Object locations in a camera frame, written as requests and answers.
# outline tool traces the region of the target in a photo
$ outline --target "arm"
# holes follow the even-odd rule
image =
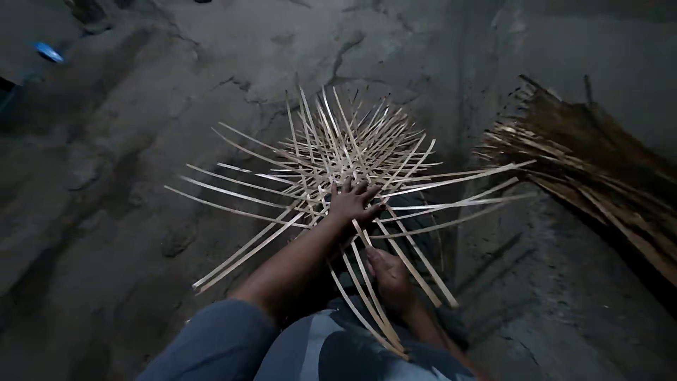
[[[351,221],[370,222],[383,209],[381,204],[364,209],[380,190],[376,186],[369,190],[366,188],[367,183],[361,182],[351,189],[350,177],[344,182],[341,193],[333,184],[329,215],[263,263],[230,298],[255,304],[269,315],[281,319],[284,307],[317,273],[345,229],[352,226]]]
[[[448,350],[478,380],[489,380],[477,370],[477,367],[440,327],[435,316],[423,306],[409,282],[407,268],[402,260],[373,247],[367,247],[366,251],[368,268],[376,277],[378,292],[383,299],[383,304],[402,318],[414,337],[425,344]]]

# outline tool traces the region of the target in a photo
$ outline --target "blue object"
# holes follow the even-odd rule
[[[61,57],[61,55],[57,53],[56,50],[52,49],[51,46],[44,42],[36,42],[33,46],[35,46],[35,49],[37,49],[42,57],[45,57],[48,60],[58,63],[62,63],[64,61],[64,58]]]

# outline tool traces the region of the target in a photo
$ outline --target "right hand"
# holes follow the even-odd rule
[[[404,317],[417,305],[418,298],[404,262],[383,250],[368,246],[367,267],[378,283],[381,301],[387,309]]]

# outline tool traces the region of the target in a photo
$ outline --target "ground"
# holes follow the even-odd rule
[[[437,139],[433,160],[446,170],[475,164],[470,148],[504,112],[518,74],[569,100],[583,99],[588,74],[596,100],[628,131],[677,159],[672,6],[119,3],[128,6],[107,8],[112,30],[75,41],[67,63],[46,68],[3,116],[3,380],[131,380],[186,319],[274,251],[195,296],[190,285],[265,223],[162,185],[180,184],[184,163],[265,170],[210,127],[225,121],[276,142],[287,136],[285,91],[296,84],[361,89],[367,100],[391,94]],[[479,186],[430,197],[449,201]],[[675,320],[629,262],[548,195],[442,240],[470,355],[496,378],[677,374]]]

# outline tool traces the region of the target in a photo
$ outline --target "unfinished basket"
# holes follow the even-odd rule
[[[184,180],[192,184],[210,189],[212,191],[224,193],[229,196],[237,197],[239,199],[247,200],[254,203],[260,203],[273,208],[282,209],[282,212],[274,217],[260,216],[252,213],[240,211],[223,205],[217,205],[198,197],[191,196],[187,193],[181,192],[177,189],[165,186],[170,191],[176,192],[182,196],[188,197],[195,201],[210,205],[227,212],[240,214],[241,216],[248,216],[269,221],[270,224],[255,235],[249,242],[245,243],[238,251],[230,256],[224,263],[207,274],[205,277],[193,284],[193,287],[199,292],[203,292],[216,282],[230,274],[243,262],[247,261],[259,250],[265,247],[278,235],[283,233],[290,226],[298,226],[304,229],[310,229],[318,223],[318,220],[326,216],[329,212],[330,202],[325,199],[325,196],[330,193],[333,182],[339,184],[343,182],[346,176],[353,176],[356,179],[366,179],[369,183],[382,185],[382,190],[376,196],[375,202],[388,201],[390,197],[403,195],[411,192],[419,192],[425,189],[435,188],[437,186],[445,186],[464,182],[476,178],[483,178],[494,174],[499,174],[512,169],[517,169],[527,165],[533,161],[525,161],[522,163],[509,163],[498,168],[479,169],[474,171],[446,173],[446,174],[431,174],[422,176],[420,173],[427,170],[435,163],[427,163],[427,157],[432,153],[435,145],[435,139],[432,139],[426,149],[419,149],[426,140],[426,134],[422,131],[415,131],[412,129],[413,123],[410,121],[408,115],[402,108],[396,110],[389,106],[384,99],[378,106],[372,107],[370,110],[360,113],[362,103],[355,106],[355,101],[350,99],[341,102],[336,89],[333,90],[333,97],[328,97],[325,90],[315,98],[314,113],[311,112],[311,107],[306,99],[305,93],[300,89],[300,107],[295,113],[297,118],[294,118],[290,110],[289,103],[287,103],[287,115],[289,119],[291,139],[287,142],[281,142],[280,148],[272,147],[264,142],[260,142],[242,132],[224,124],[219,123],[221,128],[214,129],[226,143],[253,155],[261,160],[267,161],[275,166],[269,174],[261,174],[250,171],[248,169],[236,167],[227,163],[218,163],[219,167],[231,169],[233,171],[245,172],[252,176],[259,176],[277,184],[284,183],[288,185],[283,191],[278,191],[264,186],[250,184],[245,181],[236,180],[220,174],[215,174],[205,169],[200,169],[193,165],[187,166],[203,174],[213,176],[215,178],[227,182],[255,188],[265,192],[282,195],[289,199],[288,205],[281,205],[272,203],[262,199],[250,197],[233,191],[218,188],[216,186],[205,184],[195,179],[181,176]],[[240,136],[247,140],[251,140],[281,157],[281,160],[270,159],[259,153],[253,152],[239,145],[237,142],[231,140],[226,135]],[[367,273],[363,265],[360,254],[357,250],[355,240],[359,237],[364,245],[371,245],[372,239],[386,239],[392,245],[394,251],[402,259],[407,266],[416,282],[421,286],[426,295],[430,298],[433,304],[438,307],[442,301],[426,284],[421,274],[414,268],[409,258],[403,253],[403,250],[393,240],[395,237],[405,237],[409,245],[418,256],[418,259],[425,265],[426,270],[434,279],[435,284],[441,290],[443,299],[452,307],[458,306],[456,299],[437,274],[431,263],[426,259],[426,256],[421,252],[420,248],[415,244],[412,235],[426,233],[433,230],[446,228],[449,226],[458,225],[462,222],[472,220],[473,218],[490,213],[505,203],[523,199],[531,195],[517,195],[511,197],[496,197],[485,198],[492,193],[498,192],[506,187],[517,182],[516,178],[511,178],[497,186],[483,191],[477,195],[456,201],[453,203],[434,204],[434,205],[420,205],[416,207],[390,207],[387,206],[387,211],[391,217],[382,220],[376,220],[381,235],[369,236],[365,230],[353,221],[355,227],[355,236],[342,246],[341,254],[343,260],[347,265],[350,277],[352,278],[355,287],[364,301],[369,313],[377,324],[378,331],[372,327],[364,317],[358,312],[356,307],[348,298],[347,294],[333,269],[330,269],[331,275],[338,287],[341,295],[349,305],[351,310],[357,315],[357,318],[364,324],[364,326],[374,335],[374,337],[389,350],[397,353],[403,358],[408,358],[405,354],[404,347],[400,344],[399,338],[392,328],[389,320],[383,311],[376,292],[372,288],[367,278]],[[402,224],[405,218],[420,216],[423,214],[435,213],[451,207],[462,207],[467,205],[491,205],[479,212],[476,212],[467,217],[457,220],[444,222],[422,228],[419,230],[407,231]],[[407,210],[404,215],[397,215],[397,210]],[[418,212],[411,213],[410,210],[418,209]],[[399,231],[389,232],[384,226],[384,222],[396,222]],[[359,282],[355,271],[349,264],[349,257],[345,250],[350,247],[354,260],[359,265],[360,276],[364,279],[367,291],[365,292]]]

